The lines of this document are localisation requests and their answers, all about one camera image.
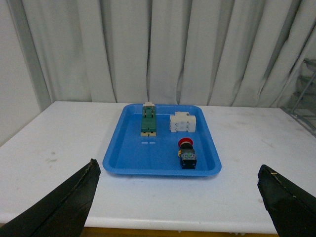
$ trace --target table stain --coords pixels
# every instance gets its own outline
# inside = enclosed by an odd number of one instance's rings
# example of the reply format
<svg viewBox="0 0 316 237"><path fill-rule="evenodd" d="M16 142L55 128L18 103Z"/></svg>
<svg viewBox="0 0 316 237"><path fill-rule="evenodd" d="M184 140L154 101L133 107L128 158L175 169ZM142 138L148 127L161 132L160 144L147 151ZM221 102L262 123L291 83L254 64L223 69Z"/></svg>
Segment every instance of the table stain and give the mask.
<svg viewBox="0 0 316 237"><path fill-rule="evenodd" d="M56 162L58 159L46 159L45 161L47 163L52 163L52 162Z"/></svg>

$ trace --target blue tray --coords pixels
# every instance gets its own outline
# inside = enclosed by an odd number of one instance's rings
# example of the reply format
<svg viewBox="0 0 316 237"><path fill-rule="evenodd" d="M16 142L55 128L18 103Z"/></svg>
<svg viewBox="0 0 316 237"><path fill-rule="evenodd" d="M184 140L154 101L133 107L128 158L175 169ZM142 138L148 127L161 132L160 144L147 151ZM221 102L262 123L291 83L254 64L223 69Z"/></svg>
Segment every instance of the blue tray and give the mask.
<svg viewBox="0 0 316 237"><path fill-rule="evenodd" d="M163 176L210 176L217 174L221 162L202 110L188 105L155 105L157 136L140 135L142 104L124 107L117 127L103 159L103 167L115 174L163 175ZM189 112L197 119L196 132L169 130L170 115L176 111ZM178 141L183 137L193 140L197 155L195 169L182 169L178 157Z"/></svg>

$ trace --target floor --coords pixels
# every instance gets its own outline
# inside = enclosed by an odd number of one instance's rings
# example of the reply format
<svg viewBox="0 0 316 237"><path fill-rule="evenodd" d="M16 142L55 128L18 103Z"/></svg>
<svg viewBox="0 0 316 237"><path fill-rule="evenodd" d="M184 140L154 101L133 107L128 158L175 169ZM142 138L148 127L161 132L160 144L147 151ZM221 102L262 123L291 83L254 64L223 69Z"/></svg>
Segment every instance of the floor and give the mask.
<svg viewBox="0 0 316 237"><path fill-rule="evenodd" d="M189 231L155 231L155 230L131 230L110 228L84 228L81 237L278 237L278 235L264 234L230 234L211 232L189 232Z"/></svg>

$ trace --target metal rack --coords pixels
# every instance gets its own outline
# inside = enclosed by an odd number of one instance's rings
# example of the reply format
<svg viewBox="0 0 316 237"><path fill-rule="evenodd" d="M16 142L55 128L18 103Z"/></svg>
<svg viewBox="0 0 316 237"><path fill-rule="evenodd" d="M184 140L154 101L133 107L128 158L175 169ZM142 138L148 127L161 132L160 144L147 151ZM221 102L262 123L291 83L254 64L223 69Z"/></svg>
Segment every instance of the metal rack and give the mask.
<svg viewBox="0 0 316 237"><path fill-rule="evenodd" d="M297 113L298 106L302 103L304 96L311 95L315 96L316 93L309 91L309 88L316 82L316 60L313 59L304 59L304 63L307 68L313 72L311 77L299 76L299 80L302 83L306 83L302 92L295 92L294 95L298 96L296 103L293 108L282 108L285 112L287 112L291 117L297 120L301 125L303 125L313 136L316 137L316 127L312 124L311 120L316 118L316 115L300 115Z"/></svg>

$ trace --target white electrical component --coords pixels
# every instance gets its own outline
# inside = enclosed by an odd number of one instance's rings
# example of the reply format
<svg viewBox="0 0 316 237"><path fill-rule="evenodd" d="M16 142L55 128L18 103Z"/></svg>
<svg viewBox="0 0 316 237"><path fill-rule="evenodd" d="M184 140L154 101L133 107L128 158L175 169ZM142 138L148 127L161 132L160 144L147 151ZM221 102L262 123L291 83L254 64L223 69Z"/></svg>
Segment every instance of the white electrical component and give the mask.
<svg viewBox="0 0 316 237"><path fill-rule="evenodd" d="M170 115L170 131L171 132L195 132L197 119L189 112L176 112Z"/></svg>

